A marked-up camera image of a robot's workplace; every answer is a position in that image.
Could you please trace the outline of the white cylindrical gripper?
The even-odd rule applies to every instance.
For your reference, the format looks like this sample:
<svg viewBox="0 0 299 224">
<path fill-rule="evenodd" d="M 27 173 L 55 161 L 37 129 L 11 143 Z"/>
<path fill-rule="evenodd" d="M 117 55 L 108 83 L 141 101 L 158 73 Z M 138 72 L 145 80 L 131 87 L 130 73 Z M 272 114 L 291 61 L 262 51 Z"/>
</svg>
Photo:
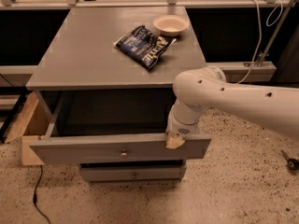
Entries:
<svg viewBox="0 0 299 224">
<path fill-rule="evenodd" d="M 186 105 L 177 99 L 168 115 L 166 147 L 169 149 L 181 147 L 185 143 L 181 135 L 194 133 L 198 127 L 200 117 L 206 111 L 207 107 Z"/>
</svg>

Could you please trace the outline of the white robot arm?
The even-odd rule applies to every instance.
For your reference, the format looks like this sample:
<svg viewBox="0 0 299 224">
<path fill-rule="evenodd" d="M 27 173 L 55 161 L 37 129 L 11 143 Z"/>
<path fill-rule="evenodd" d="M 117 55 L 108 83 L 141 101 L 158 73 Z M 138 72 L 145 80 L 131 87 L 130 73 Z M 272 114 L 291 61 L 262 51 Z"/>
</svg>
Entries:
<svg viewBox="0 0 299 224">
<path fill-rule="evenodd" d="M 298 89 L 228 83 L 222 70 L 205 67 L 177 75 L 173 92 L 176 101 L 168 116 L 168 148 L 181 147 L 209 108 L 299 139 Z"/>
</svg>

